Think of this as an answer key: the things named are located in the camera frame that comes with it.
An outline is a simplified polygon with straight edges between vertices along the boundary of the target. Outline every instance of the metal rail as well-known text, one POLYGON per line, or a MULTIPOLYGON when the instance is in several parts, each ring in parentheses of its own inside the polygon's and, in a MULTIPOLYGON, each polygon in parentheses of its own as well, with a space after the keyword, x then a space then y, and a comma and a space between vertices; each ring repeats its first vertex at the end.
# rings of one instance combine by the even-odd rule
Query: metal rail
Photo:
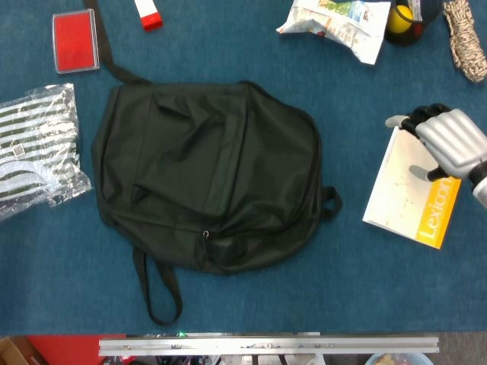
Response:
POLYGON ((100 340, 100 356, 437 353, 437 337, 220 336, 100 340))

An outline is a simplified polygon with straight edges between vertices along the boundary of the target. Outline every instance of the black and white striped fabric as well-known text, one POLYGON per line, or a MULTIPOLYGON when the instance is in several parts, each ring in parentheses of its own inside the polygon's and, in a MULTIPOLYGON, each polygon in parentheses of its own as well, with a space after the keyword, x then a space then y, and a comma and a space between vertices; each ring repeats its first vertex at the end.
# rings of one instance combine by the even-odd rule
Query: black and white striped fabric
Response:
POLYGON ((79 169, 77 137, 72 84, 0 104, 0 219, 91 187, 79 169))

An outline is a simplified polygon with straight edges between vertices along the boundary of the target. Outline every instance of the plastic bag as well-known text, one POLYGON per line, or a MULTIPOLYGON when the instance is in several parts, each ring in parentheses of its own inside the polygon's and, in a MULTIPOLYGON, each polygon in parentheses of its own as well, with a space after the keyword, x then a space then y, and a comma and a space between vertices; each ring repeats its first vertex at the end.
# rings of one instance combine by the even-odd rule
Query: plastic bag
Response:
POLYGON ((433 365, 424 354, 375 354, 365 365, 433 365))
POLYGON ((357 58, 374 65, 384 40, 390 2, 294 0, 279 33, 311 32, 352 49, 357 58))
POLYGON ((0 103, 0 221, 32 205, 65 202, 91 189, 80 170, 73 84, 0 103))

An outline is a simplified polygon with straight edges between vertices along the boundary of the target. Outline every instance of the white rope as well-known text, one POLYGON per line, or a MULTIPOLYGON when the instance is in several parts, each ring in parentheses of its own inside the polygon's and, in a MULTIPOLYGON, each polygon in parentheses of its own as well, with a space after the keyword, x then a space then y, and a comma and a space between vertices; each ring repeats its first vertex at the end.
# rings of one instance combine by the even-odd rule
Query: white rope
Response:
POLYGON ((473 27, 468 1, 445 2, 444 15, 450 26, 450 47, 455 66, 461 68, 471 81, 482 81, 487 76, 487 59, 473 27))

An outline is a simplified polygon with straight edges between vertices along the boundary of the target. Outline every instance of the red lid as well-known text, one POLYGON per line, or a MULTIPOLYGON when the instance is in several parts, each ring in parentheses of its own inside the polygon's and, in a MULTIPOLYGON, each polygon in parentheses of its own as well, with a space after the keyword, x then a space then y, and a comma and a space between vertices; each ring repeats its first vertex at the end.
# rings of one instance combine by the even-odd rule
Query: red lid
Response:
POLYGON ((162 27, 164 24, 159 13, 153 13, 147 17, 141 17, 140 20, 142 21, 142 26, 146 32, 162 27))

